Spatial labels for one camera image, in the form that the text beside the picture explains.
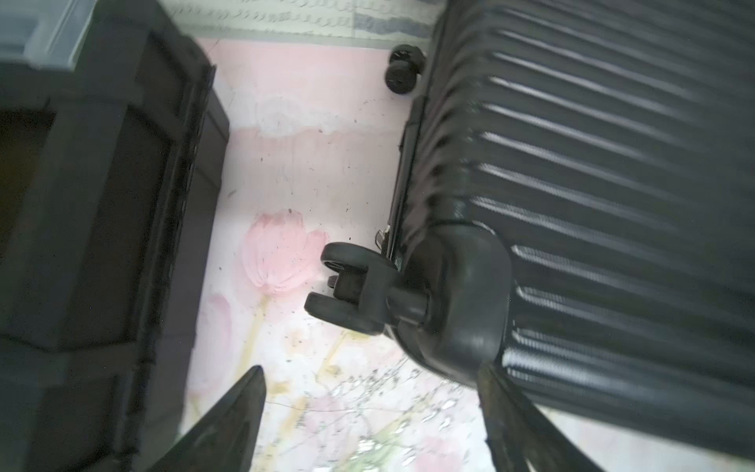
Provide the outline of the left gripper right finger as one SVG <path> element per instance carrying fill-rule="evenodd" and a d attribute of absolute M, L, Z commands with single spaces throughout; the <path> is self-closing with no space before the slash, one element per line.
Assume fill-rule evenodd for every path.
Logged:
<path fill-rule="evenodd" d="M 487 445 L 497 471 L 599 471 L 509 379 L 503 366 L 483 364 L 477 391 Z"/>

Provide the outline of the black hard-shell suitcase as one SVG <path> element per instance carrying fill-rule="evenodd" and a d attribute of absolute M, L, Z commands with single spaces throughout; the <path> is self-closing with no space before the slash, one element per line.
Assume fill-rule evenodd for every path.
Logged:
<path fill-rule="evenodd" d="M 474 385 L 754 456 L 754 5 L 450 1 L 381 251 L 330 243 L 313 317 Z"/>

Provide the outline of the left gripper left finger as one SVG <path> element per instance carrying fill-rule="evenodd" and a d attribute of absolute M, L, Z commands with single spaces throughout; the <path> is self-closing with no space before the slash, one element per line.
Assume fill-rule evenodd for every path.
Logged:
<path fill-rule="evenodd" d="M 254 366 L 151 470 L 249 471 L 266 396 L 265 372 Z"/>

